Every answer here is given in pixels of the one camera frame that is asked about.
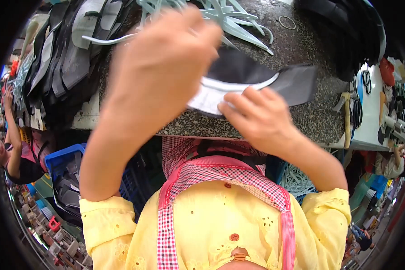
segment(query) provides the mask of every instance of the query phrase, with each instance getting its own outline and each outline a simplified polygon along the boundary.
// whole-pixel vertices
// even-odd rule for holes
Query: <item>work table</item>
[[[258,16],[258,22],[261,25],[273,32],[274,41],[269,45],[269,35],[262,36],[256,29],[247,28],[255,37],[268,45],[274,55],[235,37],[227,36],[227,38],[248,56],[273,70],[298,63],[311,62],[316,65],[318,75],[315,98],[307,104],[291,107],[292,118],[297,128],[313,141],[338,142],[344,133],[344,119],[341,113],[331,114],[331,109],[338,102],[340,93],[345,91],[349,84],[336,78],[334,60],[324,52],[323,43],[312,29],[307,17],[298,13],[292,6],[275,0],[239,0],[238,2],[248,13]],[[126,26],[121,29],[122,34],[135,22],[139,22],[139,15],[137,11],[131,12],[128,20],[125,21]],[[282,15],[293,19],[297,28],[289,30],[282,27],[277,21]],[[286,18],[282,18],[282,22],[292,26]],[[107,80],[108,65],[105,64],[100,78],[99,103],[102,102],[107,91]],[[206,117],[190,110],[178,116],[158,134],[223,139],[242,138],[225,119]]]

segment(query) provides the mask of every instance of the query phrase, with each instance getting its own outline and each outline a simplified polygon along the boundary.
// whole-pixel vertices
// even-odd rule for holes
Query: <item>yellow blouse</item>
[[[84,237],[94,269],[157,269],[158,198],[146,203],[138,224],[133,204],[121,197],[80,203]],[[302,204],[290,195],[296,240],[295,269],[340,269],[351,213],[348,191],[308,194]],[[180,269],[216,270],[231,251],[245,248],[248,261],[282,269],[280,212],[243,188],[202,182],[173,202]],[[238,234],[237,241],[230,235]]]

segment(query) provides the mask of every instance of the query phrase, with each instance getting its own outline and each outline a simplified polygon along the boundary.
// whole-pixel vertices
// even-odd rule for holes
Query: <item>hand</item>
[[[3,106],[5,107],[5,110],[12,110],[12,102],[13,102],[13,94],[12,94],[12,86],[8,86],[5,92],[5,98],[3,101]]]
[[[229,122],[259,151],[280,158],[289,146],[304,137],[292,123],[285,100],[269,88],[251,87],[242,95],[228,93],[218,108]]]
[[[221,28],[205,22],[196,7],[182,14],[164,11],[117,48],[101,117],[116,120],[123,133],[155,134],[197,93],[201,77],[218,57],[221,35]]]

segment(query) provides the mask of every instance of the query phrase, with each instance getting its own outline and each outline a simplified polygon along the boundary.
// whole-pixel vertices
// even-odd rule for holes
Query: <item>wooden button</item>
[[[240,238],[240,236],[237,233],[233,233],[232,235],[230,235],[230,240],[231,241],[237,241]]]
[[[234,255],[234,261],[244,261],[246,260],[246,254],[244,253],[236,253]]]

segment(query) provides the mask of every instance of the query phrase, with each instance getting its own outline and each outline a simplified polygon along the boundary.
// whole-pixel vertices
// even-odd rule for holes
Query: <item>plaid fabric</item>
[[[189,150],[193,147],[193,140],[174,137],[163,137],[162,139],[164,174],[169,178],[171,173],[177,169],[178,174],[177,179],[173,179],[172,182],[166,183],[161,188],[161,194],[163,189],[166,189],[166,192],[164,198],[160,197],[159,200],[165,200],[166,203],[159,204],[157,268],[161,270],[178,270],[172,206],[175,197],[194,184],[221,180],[232,185],[241,186],[265,203],[278,209],[281,213],[288,215],[285,222],[282,222],[282,238],[284,235],[289,238],[287,248],[284,248],[284,250],[289,252],[287,260],[291,260],[292,254],[292,263],[286,262],[288,268],[284,267],[284,269],[290,269],[290,266],[294,265],[295,238],[288,192],[253,169],[228,164],[195,165],[192,161],[185,162]]]

